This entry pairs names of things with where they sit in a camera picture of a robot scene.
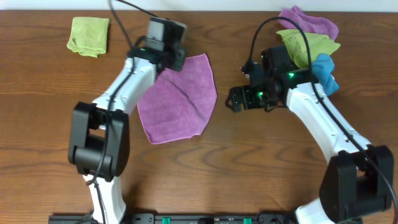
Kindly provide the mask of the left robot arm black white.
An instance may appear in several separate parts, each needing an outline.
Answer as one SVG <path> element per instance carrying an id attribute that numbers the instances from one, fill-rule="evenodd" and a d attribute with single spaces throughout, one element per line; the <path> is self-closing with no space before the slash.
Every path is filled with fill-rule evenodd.
<path id="1" fill-rule="evenodd" d="M 129 117 L 161 72 L 181 71 L 185 55 L 182 47 L 133 47 L 111 86 L 91 103 L 74 107 L 68 161 L 90 188 L 94 209 L 61 223 L 125 222 L 120 176 L 130 153 Z"/>

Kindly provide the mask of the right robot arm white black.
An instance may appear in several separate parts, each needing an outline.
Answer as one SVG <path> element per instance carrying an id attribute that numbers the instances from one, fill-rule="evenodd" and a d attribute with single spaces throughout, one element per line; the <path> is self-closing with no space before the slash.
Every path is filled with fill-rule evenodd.
<path id="1" fill-rule="evenodd" d="M 264 71 L 244 68 L 249 85 L 233 87 L 226 100 L 234 112 L 284 106 L 308 129 L 327 163 L 318 198 L 298 207 L 296 223 L 359 223 L 363 217 L 397 208 L 394 157 L 374 146 L 344 119 L 328 99 L 328 77 L 314 70 Z"/>

